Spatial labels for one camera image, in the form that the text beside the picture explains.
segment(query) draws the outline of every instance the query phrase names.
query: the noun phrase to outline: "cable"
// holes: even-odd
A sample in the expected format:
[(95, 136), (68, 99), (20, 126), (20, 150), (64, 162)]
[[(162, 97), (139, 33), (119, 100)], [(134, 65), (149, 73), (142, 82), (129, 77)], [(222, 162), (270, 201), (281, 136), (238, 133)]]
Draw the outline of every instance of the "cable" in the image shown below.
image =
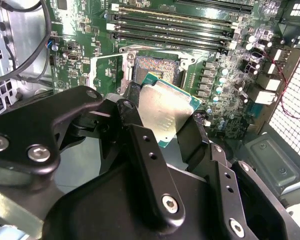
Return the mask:
[[(15, 57), (11, 51), (11, 49), (8, 47), (8, 45), (5, 46), (6, 50), (8, 51), (8, 53), (10, 54), (10, 58), (12, 60), (12, 67), (13, 67), (13, 70), (15, 70), (17, 68), (17, 65), (16, 65), (16, 60), (15, 60)], [(19, 74), (17, 76), (15, 76), (16, 80), (19, 80), (19, 81), (26, 81), (28, 83), (36, 83), (36, 84), (41, 84), (45, 87), (48, 87), (48, 88), (52, 88), (53, 87), (53, 84), (52, 82), (50, 81), (45, 81), (45, 80), (41, 80), (41, 78), (43, 77), (43, 75), (46, 73), (47, 71), (47, 68), (48, 68), (48, 65), (49, 65), (49, 57), (50, 57), (50, 49), (48, 48), (46, 50), (46, 59), (45, 59), (45, 64), (44, 64), (44, 67), (43, 67), (43, 70), (41, 72), (41, 74), (36, 77), (36, 78), (32, 78), (32, 77), (24, 77), (24, 76), (20, 76)]]
[(288, 110), (285, 109), (283, 97), (284, 97), (284, 94), (285, 94), (285, 92), (287, 91), (287, 89), (289, 87), (288, 86), (289, 82), (288, 82), (286, 76), (284, 75), (284, 73), (282, 72), (281, 68), (277, 65), (276, 61), (272, 57), (270, 57), (268, 55), (266, 55), (266, 57), (268, 57), (268, 58), (271, 59), (272, 63), (275, 65), (276, 69), (278, 70), (278, 72), (280, 73), (280, 75), (281, 75), (281, 77), (283, 78), (283, 81), (284, 81), (284, 88), (283, 88), (283, 91), (282, 91), (282, 93), (280, 95), (280, 104), (281, 104), (283, 113), (285, 115), (293, 118), (293, 119), (299, 119), (300, 120), (300, 117), (294, 116), (292, 113), (290, 113)]
[(18, 9), (18, 8), (14, 8), (10, 4), (6, 3), (5, 1), (0, 0), (0, 7), (9, 12), (29, 13), (29, 12), (33, 12), (34, 10), (37, 10), (41, 5), (42, 5), (41, 2), (39, 1), (36, 5), (32, 7), (26, 9)]
[(51, 35), (52, 24), (51, 24), (50, 14), (49, 14), (46, 0), (40, 0), (40, 2), (42, 4), (42, 10), (44, 13), (45, 36), (40, 42), (40, 44), (38, 45), (38, 47), (34, 50), (33, 54), (29, 56), (28, 59), (24, 61), (24, 63), (22, 63), (17, 69), (7, 73), (6, 75), (0, 76), (0, 82), (15, 78), (17, 75), (25, 71), (37, 59), (41, 50), (46, 48), (46, 43), (49, 41)]

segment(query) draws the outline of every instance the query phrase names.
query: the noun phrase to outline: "black metal bracket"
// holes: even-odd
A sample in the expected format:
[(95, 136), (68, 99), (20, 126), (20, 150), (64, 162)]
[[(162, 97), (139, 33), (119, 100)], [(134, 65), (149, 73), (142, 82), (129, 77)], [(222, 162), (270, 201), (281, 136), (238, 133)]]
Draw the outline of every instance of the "black metal bracket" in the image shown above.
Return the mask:
[(186, 217), (184, 204), (170, 175), (152, 130), (143, 127), (137, 107), (128, 100), (117, 101), (124, 134), (120, 141), (143, 182), (147, 196), (145, 208), (152, 215), (152, 226), (163, 234), (173, 233)]
[(247, 225), (236, 174), (228, 168), (221, 147), (209, 142), (204, 126), (190, 117), (177, 134), (188, 170), (210, 185), (211, 227), (220, 226), (217, 239), (257, 239)]
[[(69, 125), (83, 113), (97, 110), (102, 101), (98, 92), (79, 86), (0, 115), (0, 137), (7, 141), (0, 142), (0, 168), (7, 170), (6, 178), (31, 189), (48, 184), (59, 166), (64, 140), (67, 146), (84, 140), (65, 138)], [(29, 157), (32, 147), (42, 147), (32, 153), (34, 159)]]

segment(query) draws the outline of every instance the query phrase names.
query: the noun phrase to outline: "black mounting arm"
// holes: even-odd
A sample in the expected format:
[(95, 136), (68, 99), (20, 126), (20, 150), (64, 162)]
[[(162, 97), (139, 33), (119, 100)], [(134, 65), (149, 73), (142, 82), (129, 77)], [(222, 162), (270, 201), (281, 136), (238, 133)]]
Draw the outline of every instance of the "black mounting arm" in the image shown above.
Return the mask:
[[(189, 172), (167, 166), (139, 92), (131, 83), (112, 102), (80, 86), (0, 115), (0, 217), (43, 240), (300, 239), (253, 170), (231, 166), (192, 117), (177, 134)], [(103, 174), (60, 198), (60, 152), (85, 137), (99, 138)]]

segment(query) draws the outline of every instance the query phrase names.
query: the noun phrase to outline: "ram slot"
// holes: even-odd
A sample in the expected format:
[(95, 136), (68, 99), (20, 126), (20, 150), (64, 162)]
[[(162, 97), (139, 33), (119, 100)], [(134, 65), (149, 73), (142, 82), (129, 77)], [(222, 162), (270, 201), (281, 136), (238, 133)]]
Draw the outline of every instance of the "ram slot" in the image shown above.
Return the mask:
[(130, 26), (129, 28), (123, 25), (111, 25), (108, 30), (112, 32), (118, 32), (118, 33), (128, 33), (128, 34), (135, 34), (139, 36), (146, 36), (146, 37), (152, 37), (156, 39), (162, 39), (166, 40), (172, 43), (187, 43), (192, 45), (209, 45), (214, 47), (224, 47), (226, 45), (226, 42), (221, 39), (214, 39), (210, 37), (201, 37), (200, 39), (194, 38), (194, 37), (185, 37), (180, 36), (177, 34), (167, 34), (165, 32), (154, 32), (152, 29), (146, 29), (142, 27), (135, 27)]
[(153, 34), (158, 34), (160, 36), (180, 38), (180, 41), (182, 42), (195, 41), (196, 43), (201, 43), (204, 45), (209, 43), (209, 44), (217, 44), (217, 45), (225, 46), (226, 43), (229, 41), (228, 39), (221, 39), (219, 36), (191, 35), (183, 32), (172, 31), (169, 29), (159, 29), (156, 27), (152, 26), (151, 28), (148, 25), (146, 26), (135, 26), (135, 25), (127, 25), (127, 24), (117, 25), (117, 28), (118, 29), (120, 28), (121, 31), (127, 31), (127, 32), (140, 31), (140, 32), (144, 32), (144, 34), (151, 35), (151, 36), (153, 36)]
[(121, 24), (132, 24), (132, 25), (144, 25), (148, 28), (156, 29), (168, 29), (169, 31), (191, 34), (191, 35), (201, 35), (201, 36), (215, 36), (215, 37), (226, 37), (232, 38), (234, 35), (234, 30), (231, 28), (216, 28), (214, 25), (207, 24), (207, 26), (196, 26), (190, 24), (179, 24), (159, 21), (156, 19), (148, 19), (144, 17), (129, 16), (129, 15), (113, 15), (110, 20), (114, 20)]
[(216, 26), (222, 26), (222, 27), (228, 27), (228, 28), (238, 28), (237, 23), (233, 23), (230, 21), (224, 21), (224, 20), (218, 20), (218, 19), (211, 19), (206, 17), (196, 17), (196, 16), (189, 16), (184, 14), (171, 14), (171, 13), (165, 13), (163, 11), (154, 10), (154, 9), (139, 9), (139, 8), (133, 8), (128, 6), (118, 6), (117, 8), (113, 8), (116, 10), (116, 12), (113, 12), (114, 14), (122, 14), (122, 15), (144, 15), (144, 16), (152, 16), (156, 17), (160, 21), (171, 21), (178, 22), (178, 23), (186, 23), (186, 24), (192, 24), (192, 23), (200, 23), (200, 24), (210, 24), (210, 25), (216, 25)]
[(219, 0), (175, 0), (177, 4), (251, 14), (253, 6)]
[(227, 54), (227, 50), (224, 47), (217, 47), (213, 45), (201, 45), (201, 44), (191, 44), (187, 42), (179, 42), (179, 41), (174, 41), (172, 39), (162, 39), (162, 38), (157, 38), (153, 36), (142, 36), (139, 34), (135, 33), (127, 33), (127, 32), (118, 32), (118, 33), (113, 33), (112, 38), (116, 40), (132, 40), (136, 41), (137, 43), (140, 43), (140, 41), (143, 44), (148, 43), (149, 45), (155, 44), (158, 46), (158, 44), (167, 44), (169, 45), (170, 49), (188, 49), (188, 50), (204, 50), (204, 51), (214, 51), (214, 52), (219, 52), (221, 54)]

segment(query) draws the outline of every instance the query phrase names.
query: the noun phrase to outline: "black plastic part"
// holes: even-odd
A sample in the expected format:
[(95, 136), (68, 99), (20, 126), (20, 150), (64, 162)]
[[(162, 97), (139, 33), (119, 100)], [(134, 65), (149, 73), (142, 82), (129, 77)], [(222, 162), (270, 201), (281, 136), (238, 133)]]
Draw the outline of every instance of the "black plastic part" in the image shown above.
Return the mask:
[(231, 168), (238, 178), (248, 226), (255, 235), (267, 240), (299, 240), (300, 227), (253, 168), (242, 161), (234, 163)]
[[(92, 91), (96, 98), (87, 91)], [(28, 175), (26, 185), (32, 189), (42, 188), (59, 166), (60, 147), (70, 123), (83, 113), (97, 110), (101, 103), (102, 96), (98, 92), (78, 86), (0, 115), (0, 135), (9, 141), (8, 148), (0, 151), (0, 168), (11, 169), (6, 177), (13, 178), (16, 172), (25, 173)], [(36, 162), (28, 158), (29, 148), (35, 145), (45, 146), (50, 151), (48, 160)]]
[(111, 171), (62, 197), (47, 215), (42, 240), (208, 240), (208, 185), (168, 168), (187, 209), (184, 223), (172, 234), (152, 229), (147, 192), (128, 159)]

